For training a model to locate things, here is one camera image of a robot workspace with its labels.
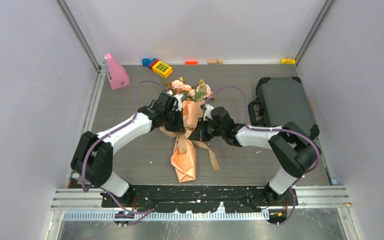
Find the pink and brown rose stem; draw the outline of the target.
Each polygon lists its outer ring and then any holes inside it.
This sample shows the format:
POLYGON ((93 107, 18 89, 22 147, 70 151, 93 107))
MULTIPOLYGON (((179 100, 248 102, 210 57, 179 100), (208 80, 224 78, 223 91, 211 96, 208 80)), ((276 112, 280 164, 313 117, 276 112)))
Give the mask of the pink and brown rose stem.
POLYGON ((201 102, 204 100, 215 100, 217 96, 211 87, 201 79, 198 82, 198 86, 189 91, 189 97, 195 102, 201 102))

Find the peach wrapping paper sheet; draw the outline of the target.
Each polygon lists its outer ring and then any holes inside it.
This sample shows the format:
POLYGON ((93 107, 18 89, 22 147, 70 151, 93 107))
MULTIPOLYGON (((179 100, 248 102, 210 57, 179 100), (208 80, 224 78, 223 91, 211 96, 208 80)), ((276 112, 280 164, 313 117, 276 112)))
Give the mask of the peach wrapping paper sheet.
POLYGON ((182 103, 182 120, 184 133, 175 138, 173 154, 170 158, 179 183, 196 179, 196 148, 189 136, 198 125, 199 118, 204 114, 201 105, 204 101, 186 100, 182 103))

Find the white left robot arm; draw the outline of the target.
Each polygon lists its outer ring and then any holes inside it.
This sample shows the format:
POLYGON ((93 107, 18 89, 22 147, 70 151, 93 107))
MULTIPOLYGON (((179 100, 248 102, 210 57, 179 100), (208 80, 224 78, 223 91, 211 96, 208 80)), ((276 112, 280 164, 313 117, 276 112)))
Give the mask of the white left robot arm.
POLYGON ((184 132, 182 94, 162 92, 150 105, 137 109, 130 118, 99 132, 86 131, 80 137, 70 163, 71 169, 94 187, 114 195, 121 207, 133 202, 130 184, 113 171, 114 154, 122 147, 160 127, 175 133, 184 132))

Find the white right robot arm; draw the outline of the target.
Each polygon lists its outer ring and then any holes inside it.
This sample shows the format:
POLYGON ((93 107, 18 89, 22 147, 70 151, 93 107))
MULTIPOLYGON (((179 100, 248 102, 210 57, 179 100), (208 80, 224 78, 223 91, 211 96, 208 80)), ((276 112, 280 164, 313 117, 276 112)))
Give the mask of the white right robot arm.
POLYGON ((294 122, 284 126, 255 127, 236 123, 224 107, 204 104, 204 115, 197 122, 189 140, 208 142, 221 137, 235 147, 271 149, 280 169, 264 187, 263 194, 271 205, 279 205, 299 179, 320 163, 321 151, 314 141, 294 122))

